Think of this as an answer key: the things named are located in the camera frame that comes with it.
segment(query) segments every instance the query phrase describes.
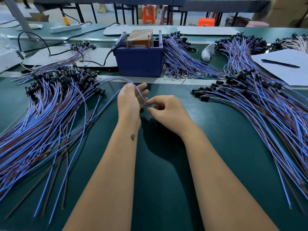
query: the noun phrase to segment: hand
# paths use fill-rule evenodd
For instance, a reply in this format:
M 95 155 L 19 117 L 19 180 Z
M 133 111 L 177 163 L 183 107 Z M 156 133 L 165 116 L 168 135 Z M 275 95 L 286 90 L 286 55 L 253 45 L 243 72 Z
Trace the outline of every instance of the hand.
M 146 83 L 142 83 L 137 86 L 140 91 L 146 87 Z M 144 97 L 148 93 L 149 90 L 146 89 L 141 94 Z M 122 87 L 120 93 L 118 94 L 119 121 L 136 124 L 139 129 L 141 126 L 139 112 L 143 106 L 144 100 L 132 83 L 127 83 L 124 87 Z
M 189 128 L 195 126 L 180 99 L 173 95 L 155 96 L 149 99 L 147 104 L 155 104 L 154 108 L 148 108 L 152 118 L 159 121 L 181 138 L 183 138 L 184 133 Z

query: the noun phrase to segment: orange plastic stool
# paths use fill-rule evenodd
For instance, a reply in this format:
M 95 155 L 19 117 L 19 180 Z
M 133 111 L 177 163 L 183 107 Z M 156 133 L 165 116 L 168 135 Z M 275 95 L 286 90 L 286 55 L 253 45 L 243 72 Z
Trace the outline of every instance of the orange plastic stool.
M 198 27 L 213 27 L 215 26 L 215 19 L 214 18 L 199 18 Z
M 155 24 L 155 8 L 152 5 L 145 5 L 143 7 L 142 23 L 146 24 L 147 22 L 150 22 L 149 24 Z

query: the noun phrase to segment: concrete floor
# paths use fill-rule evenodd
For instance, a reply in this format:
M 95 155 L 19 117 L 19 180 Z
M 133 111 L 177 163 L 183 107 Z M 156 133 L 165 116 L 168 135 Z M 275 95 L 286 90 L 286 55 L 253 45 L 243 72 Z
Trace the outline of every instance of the concrete floor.
M 35 6 L 33 4 L 30 3 L 30 7 L 31 9 L 25 9 L 23 7 L 23 3 L 17 3 L 19 9 L 21 10 L 21 12 L 23 13 L 23 15 L 25 17 L 30 17 L 29 12 L 34 12 L 37 13 L 37 9 L 35 8 Z M 98 13 L 98 3 L 94 3 L 94 9 L 95 9 L 95 14 L 96 14 L 96 18 L 98 23 L 105 23 L 105 24 L 111 24 L 114 23 L 116 18 L 115 18 L 115 13 L 114 11 L 112 12 L 107 12 L 107 13 Z M 83 18 L 85 21 L 91 21 L 92 23 L 95 23 L 94 21 L 94 17 L 93 17 L 93 13 L 92 13 L 92 9 L 90 5 L 87 4 L 81 4 L 80 5 L 80 9 L 83 15 Z M 79 20 L 79 16 L 76 10 L 74 9 L 65 9 L 64 12 L 72 17 L 74 17 L 75 19 Z M 118 10 L 118 18 L 119 18 L 119 22 L 121 24 L 123 24 L 123 15 L 122 15 L 122 11 Z M 132 12 L 129 10 L 125 10 L 125 20 L 126 20 L 126 24 L 132 24 Z M 61 15 L 61 12 L 59 9 L 52 9 L 52 10 L 48 10 L 44 12 L 46 15 L 49 15 L 49 22 L 63 22 L 63 17 Z M 221 19 L 221 26 L 225 25 L 225 19 L 228 15 L 234 15 L 235 13 L 224 13 Z M 242 17 L 247 17 L 247 18 L 252 18 L 253 13 L 239 13 L 238 16 L 242 16 Z M 189 24 L 194 24 L 197 25 L 198 20 L 200 17 L 205 17 L 206 16 L 206 12 L 188 12 L 187 15 L 187 20 L 186 20 L 186 25 Z M 136 11 L 134 12 L 134 18 L 135 18 L 135 24 L 136 24 Z M 160 18 L 161 18 L 161 11 L 157 16 L 156 19 L 156 25 L 160 24 Z M 10 11 L 8 9 L 7 6 L 3 5 L 0 6 L 0 21 L 7 21 L 7 20 L 11 20 L 13 19 L 13 16 L 10 14 Z M 69 21 L 71 23 L 74 23 L 75 20 L 69 18 Z M 181 13 L 174 13 L 173 14 L 173 24 L 174 25 L 179 25 L 180 24 L 180 19 L 181 19 Z

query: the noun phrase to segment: gray table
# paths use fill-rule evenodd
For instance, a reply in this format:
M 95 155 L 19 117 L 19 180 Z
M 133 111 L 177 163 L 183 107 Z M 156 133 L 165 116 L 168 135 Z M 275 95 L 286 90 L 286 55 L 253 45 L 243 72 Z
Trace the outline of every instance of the gray table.
M 34 0 L 37 3 L 101 3 L 112 4 L 119 3 L 124 5 L 167 5 L 169 11 L 171 6 L 177 6 L 181 12 L 199 11 L 199 12 L 218 12 L 216 26 L 219 25 L 222 13 L 256 13 L 262 11 L 269 4 L 269 0 Z

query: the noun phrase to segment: black pen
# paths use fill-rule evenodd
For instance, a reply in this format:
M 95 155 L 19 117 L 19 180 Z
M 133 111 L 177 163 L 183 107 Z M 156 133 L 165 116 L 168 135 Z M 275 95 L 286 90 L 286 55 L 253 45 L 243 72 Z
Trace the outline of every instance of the black pen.
M 291 68 L 300 68 L 299 66 L 295 66 L 292 64 L 288 64 L 288 63 L 283 63 L 283 62 L 276 62 L 276 61 L 271 61 L 271 60 L 267 60 L 267 59 L 261 59 L 262 62 L 266 62 L 266 63 L 271 63 L 271 64 L 277 64 L 277 65 L 281 65 L 281 66 L 287 66 L 287 67 L 291 67 Z

